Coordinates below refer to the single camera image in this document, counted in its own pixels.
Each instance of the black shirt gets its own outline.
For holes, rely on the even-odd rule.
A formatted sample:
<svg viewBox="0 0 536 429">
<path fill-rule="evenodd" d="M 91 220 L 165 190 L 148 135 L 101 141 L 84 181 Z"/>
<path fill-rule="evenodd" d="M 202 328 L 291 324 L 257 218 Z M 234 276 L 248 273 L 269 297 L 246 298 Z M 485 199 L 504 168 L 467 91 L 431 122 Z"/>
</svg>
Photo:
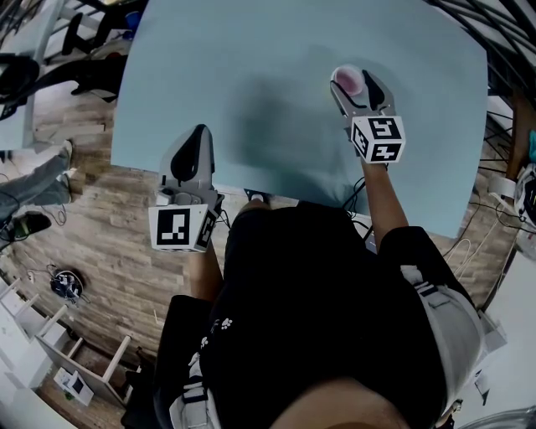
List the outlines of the black shirt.
<svg viewBox="0 0 536 429">
<path fill-rule="evenodd" d="M 210 310 L 183 299 L 178 309 L 196 320 L 180 362 L 200 350 L 222 427 L 268 428 L 305 390 L 341 377 L 385 397 L 413 429 L 434 426 L 445 376 L 400 265 L 417 265 L 426 281 L 467 296 L 421 228 L 391 231 L 376 256 L 342 210 L 307 204 L 239 216 L 217 302 Z"/>
</svg>

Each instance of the blue object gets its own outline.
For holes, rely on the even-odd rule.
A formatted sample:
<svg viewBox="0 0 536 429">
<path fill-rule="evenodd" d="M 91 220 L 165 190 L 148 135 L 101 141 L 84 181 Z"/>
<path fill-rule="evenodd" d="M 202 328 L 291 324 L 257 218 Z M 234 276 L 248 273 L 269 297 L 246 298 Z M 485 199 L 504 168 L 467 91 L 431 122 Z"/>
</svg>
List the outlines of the blue object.
<svg viewBox="0 0 536 429">
<path fill-rule="evenodd" d="M 536 131 L 531 130 L 529 136 L 530 146 L 528 147 L 528 158 L 531 163 L 536 163 Z"/>
<path fill-rule="evenodd" d="M 125 20 L 130 31 L 126 31 L 123 34 L 123 38 L 125 40 L 133 40 L 136 35 L 136 30 L 140 25 L 140 21 L 142 20 L 142 14 L 139 12 L 130 12 L 125 16 Z"/>
<path fill-rule="evenodd" d="M 199 123 L 214 183 L 341 206 L 362 176 L 329 91 L 354 64 L 393 92 L 405 124 L 389 166 L 412 225 L 456 236 L 487 109 L 484 49 L 421 0 L 158 0 L 126 65 L 111 162 L 157 171 Z M 368 214 L 365 192 L 358 211 Z"/>
</svg>

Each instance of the light blue table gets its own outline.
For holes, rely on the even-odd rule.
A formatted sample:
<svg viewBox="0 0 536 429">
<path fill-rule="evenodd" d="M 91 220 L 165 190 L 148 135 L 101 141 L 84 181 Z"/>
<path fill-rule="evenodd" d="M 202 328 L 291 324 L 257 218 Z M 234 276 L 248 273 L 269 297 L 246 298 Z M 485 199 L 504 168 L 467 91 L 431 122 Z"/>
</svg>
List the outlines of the light blue table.
<svg viewBox="0 0 536 429">
<path fill-rule="evenodd" d="M 346 63 L 394 93 L 407 144 L 389 173 L 410 223 L 455 236 L 482 148 L 486 53 L 422 0 L 151 0 L 111 162 L 157 171 L 205 123 L 214 183 L 340 206 L 362 176 L 329 92 Z"/>
</svg>

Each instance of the paw print logo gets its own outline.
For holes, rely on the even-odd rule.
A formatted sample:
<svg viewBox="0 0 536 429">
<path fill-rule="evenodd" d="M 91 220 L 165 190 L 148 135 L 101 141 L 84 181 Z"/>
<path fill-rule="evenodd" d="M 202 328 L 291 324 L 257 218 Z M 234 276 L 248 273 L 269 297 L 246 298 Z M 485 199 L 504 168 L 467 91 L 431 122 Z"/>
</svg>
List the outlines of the paw print logo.
<svg viewBox="0 0 536 429">
<path fill-rule="evenodd" d="M 232 320 L 230 318 L 226 318 L 224 322 L 221 324 L 222 329 L 227 329 L 232 324 Z"/>
</svg>

